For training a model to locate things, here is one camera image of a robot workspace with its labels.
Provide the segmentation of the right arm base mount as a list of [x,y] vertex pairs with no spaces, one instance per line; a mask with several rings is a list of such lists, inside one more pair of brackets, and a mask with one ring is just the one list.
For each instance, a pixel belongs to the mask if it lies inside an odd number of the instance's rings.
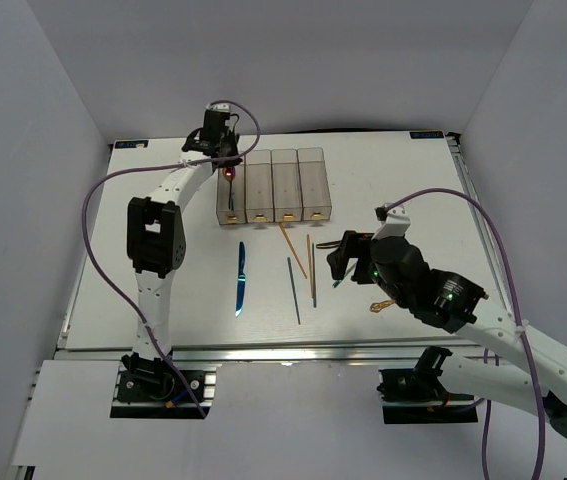
[[440,382],[444,361],[452,352],[427,347],[411,368],[379,371],[377,392],[385,425],[443,425],[478,422],[479,401],[468,394],[451,393]]

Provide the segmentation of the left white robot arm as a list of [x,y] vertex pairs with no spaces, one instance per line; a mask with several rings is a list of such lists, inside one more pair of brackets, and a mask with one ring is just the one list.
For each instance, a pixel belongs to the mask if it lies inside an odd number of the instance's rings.
[[170,172],[149,195],[128,203],[126,251],[137,282],[139,317],[133,353],[124,356],[122,363],[154,399],[168,396],[175,381],[164,358],[172,348],[172,283],[186,254],[183,213],[217,169],[212,161],[238,153],[232,117],[227,103],[209,106],[202,127],[190,133],[182,146],[184,166]]

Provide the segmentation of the black spoon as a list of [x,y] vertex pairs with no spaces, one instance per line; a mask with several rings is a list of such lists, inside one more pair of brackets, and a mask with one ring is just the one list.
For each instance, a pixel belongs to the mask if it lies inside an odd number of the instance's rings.
[[229,190],[228,190],[228,210],[235,211],[235,202],[234,202],[234,177],[228,180],[229,182]]

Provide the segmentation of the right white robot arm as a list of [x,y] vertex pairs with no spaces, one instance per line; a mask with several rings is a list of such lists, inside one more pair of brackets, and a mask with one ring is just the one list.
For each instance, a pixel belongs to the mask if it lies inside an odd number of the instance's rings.
[[376,284],[423,323],[487,347],[535,374],[548,390],[542,403],[550,424],[567,438],[567,346],[499,311],[479,285],[431,268],[403,237],[376,240],[347,231],[327,257],[333,279],[344,278],[351,259],[357,262],[354,282]]

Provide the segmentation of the black knife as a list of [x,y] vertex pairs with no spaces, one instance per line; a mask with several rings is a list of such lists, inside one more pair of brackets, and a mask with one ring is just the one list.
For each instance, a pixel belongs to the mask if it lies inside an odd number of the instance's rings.
[[315,244],[317,249],[334,249],[340,245],[340,241],[323,242]]

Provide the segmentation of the blue knife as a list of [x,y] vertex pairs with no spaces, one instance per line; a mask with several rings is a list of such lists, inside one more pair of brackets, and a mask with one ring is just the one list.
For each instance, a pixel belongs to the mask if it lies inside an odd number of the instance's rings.
[[238,266],[237,266],[237,286],[236,286],[236,302],[235,302],[235,316],[239,317],[243,311],[245,288],[246,288],[246,275],[244,272],[246,262],[246,247],[243,242],[238,246]]

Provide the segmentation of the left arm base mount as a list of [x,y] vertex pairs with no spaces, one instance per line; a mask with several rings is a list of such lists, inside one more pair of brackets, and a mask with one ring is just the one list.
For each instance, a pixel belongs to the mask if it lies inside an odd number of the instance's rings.
[[212,397],[210,372],[182,370],[182,377],[162,359],[137,353],[121,358],[110,407],[112,419],[203,420]]

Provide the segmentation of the rainbow spoon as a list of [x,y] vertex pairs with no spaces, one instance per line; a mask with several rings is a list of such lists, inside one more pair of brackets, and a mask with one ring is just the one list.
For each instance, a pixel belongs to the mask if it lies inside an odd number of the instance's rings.
[[228,182],[228,180],[229,180],[230,178],[232,178],[232,177],[234,177],[234,179],[235,179],[235,177],[236,177],[236,168],[235,168],[234,166],[224,168],[224,169],[223,169],[223,178],[224,178],[224,179],[227,181],[227,183],[228,183],[228,190],[229,190],[229,182]]

